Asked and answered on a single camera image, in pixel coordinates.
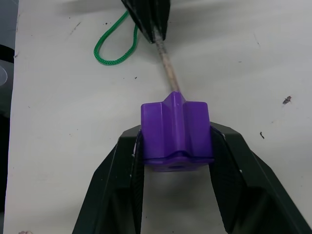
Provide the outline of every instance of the green cord loop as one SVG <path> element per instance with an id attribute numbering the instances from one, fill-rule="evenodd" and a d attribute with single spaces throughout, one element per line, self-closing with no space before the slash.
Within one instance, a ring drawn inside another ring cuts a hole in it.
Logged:
<path id="1" fill-rule="evenodd" d="M 135 26 L 135 29 L 133 32 L 132 46 L 123 56 L 121 56 L 120 58 L 118 58 L 116 60 L 105 60 L 99 55 L 99 50 L 100 50 L 101 46 L 103 45 L 104 41 L 109 37 L 109 35 L 111 35 L 111 33 L 113 31 L 115 31 L 120 26 L 120 24 L 128 17 L 128 15 L 129 15 L 129 13 L 128 13 L 128 11 L 126 11 L 117 20 L 117 22 L 114 23 L 114 25 L 109 30 L 107 30 L 106 33 L 104 33 L 104 35 L 98 40 L 98 42 L 94 48 L 94 56 L 96 57 L 96 59 L 100 63 L 102 63 L 104 65 L 108 65 L 108 66 L 120 64 L 120 63 L 124 62 L 133 53 L 133 51 L 136 49 L 136 46 L 137 46 L 137 26 Z"/>

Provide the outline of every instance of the white table surface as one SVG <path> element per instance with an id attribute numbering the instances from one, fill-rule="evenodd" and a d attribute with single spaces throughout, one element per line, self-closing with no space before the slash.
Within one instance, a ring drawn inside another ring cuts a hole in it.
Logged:
<path id="1" fill-rule="evenodd" d="M 124 11 L 119 0 L 19 1 L 5 234 L 71 234 L 97 166 L 140 124 L 141 104 L 168 95 L 143 36 L 121 65 L 94 58 Z M 311 12 L 310 0 L 173 0 L 166 40 L 185 98 L 244 136 L 310 226 Z M 106 58 L 130 47 L 133 26 L 108 38 Z M 207 167 L 146 173 L 144 196 L 143 234 L 225 233 Z"/>

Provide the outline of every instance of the purple plastic block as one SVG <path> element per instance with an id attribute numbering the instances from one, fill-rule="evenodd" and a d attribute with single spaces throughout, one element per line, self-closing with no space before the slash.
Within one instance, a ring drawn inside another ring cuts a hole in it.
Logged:
<path id="1" fill-rule="evenodd" d="M 213 162 L 208 106 L 172 92 L 141 106 L 143 158 L 155 171 L 189 171 Z"/>

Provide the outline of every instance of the wooden stick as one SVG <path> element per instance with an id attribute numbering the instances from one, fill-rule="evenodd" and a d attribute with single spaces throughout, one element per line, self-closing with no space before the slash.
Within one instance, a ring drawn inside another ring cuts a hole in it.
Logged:
<path id="1" fill-rule="evenodd" d="M 164 65 L 171 90 L 172 91 L 180 91 L 179 85 L 176 80 L 176 75 L 174 72 L 174 68 L 170 62 L 169 56 L 167 54 L 167 50 L 165 48 L 164 41 L 162 39 L 162 36 L 160 35 L 159 31 L 156 27 L 154 27 L 154 36 L 155 36 L 155 43 L 157 46 L 158 53 L 160 55 L 162 64 Z"/>

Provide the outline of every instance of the green rope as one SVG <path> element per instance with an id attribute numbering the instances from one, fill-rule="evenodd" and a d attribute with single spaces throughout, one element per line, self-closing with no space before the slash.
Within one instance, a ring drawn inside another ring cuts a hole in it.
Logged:
<path id="1" fill-rule="evenodd" d="M 131 46 L 131 48 L 120 58 L 116 59 L 116 60 L 105 60 L 103 59 L 100 55 L 99 55 L 99 50 L 101 48 L 101 46 L 103 45 L 104 41 L 109 37 L 109 35 L 111 35 L 111 33 L 113 31 L 115 31 L 119 25 L 128 17 L 129 13 L 128 11 L 126 11 L 121 17 L 120 19 L 117 20 L 116 23 L 114 23 L 114 25 L 106 31 L 106 33 L 104 33 L 104 35 L 98 40 L 95 48 L 94 48 L 94 56 L 96 57 L 96 59 L 104 64 L 104 65 L 108 65 L 108 66 L 112 66 L 112 65 L 117 65 L 120 64 L 122 62 L 124 62 L 132 53 L 133 51 L 136 49 L 137 46 L 137 26 L 135 26 L 134 32 L 133 32 L 133 44 Z"/>

